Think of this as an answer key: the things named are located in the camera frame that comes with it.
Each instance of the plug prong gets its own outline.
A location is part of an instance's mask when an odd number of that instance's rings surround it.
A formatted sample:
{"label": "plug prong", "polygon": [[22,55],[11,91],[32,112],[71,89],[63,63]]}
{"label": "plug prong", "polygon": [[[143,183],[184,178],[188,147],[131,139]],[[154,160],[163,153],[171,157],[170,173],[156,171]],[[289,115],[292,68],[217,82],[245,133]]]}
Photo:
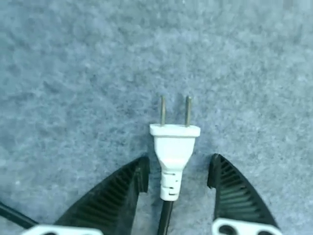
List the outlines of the plug prong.
{"label": "plug prong", "polygon": [[185,126],[190,125],[190,115],[191,115],[191,97],[186,97],[186,116],[185,116]]}
{"label": "plug prong", "polygon": [[165,125],[165,115],[166,115],[166,108],[165,108],[165,97],[161,96],[161,126]]}

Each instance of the power plug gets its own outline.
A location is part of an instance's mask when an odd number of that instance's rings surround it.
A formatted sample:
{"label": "power plug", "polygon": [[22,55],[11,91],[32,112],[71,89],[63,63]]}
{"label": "power plug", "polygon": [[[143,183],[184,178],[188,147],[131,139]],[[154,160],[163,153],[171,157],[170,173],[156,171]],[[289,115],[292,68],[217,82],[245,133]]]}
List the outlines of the power plug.
{"label": "power plug", "polygon": [[176,201],[179,197],[182,172],[187,165],[201,129],[190,125],[191,98],[186,98],[185,124],[165,124],[165,98],[161,102],[161,123],[150,124],[154,136],[154,148],[161,165],[160,197],[164,201]]}

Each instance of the gray carpet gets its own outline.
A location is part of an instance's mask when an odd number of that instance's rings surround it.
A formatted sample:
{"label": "gray carpet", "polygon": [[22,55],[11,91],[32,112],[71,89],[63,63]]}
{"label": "gray carpet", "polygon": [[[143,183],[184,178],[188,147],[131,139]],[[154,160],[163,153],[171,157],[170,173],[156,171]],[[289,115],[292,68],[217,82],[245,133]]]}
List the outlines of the gray carpet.
{"label": "gray carpet", "polygon": [[[310,0],[0,1],[0,201],[53,223],[148,152],[133,234],[156,234],[160,168],[148,124],[201,127],[170,235],[210,235],[209,156],[256,187],[285,235],[313,229]],[[1,234],[21,228],[1,219]]]}

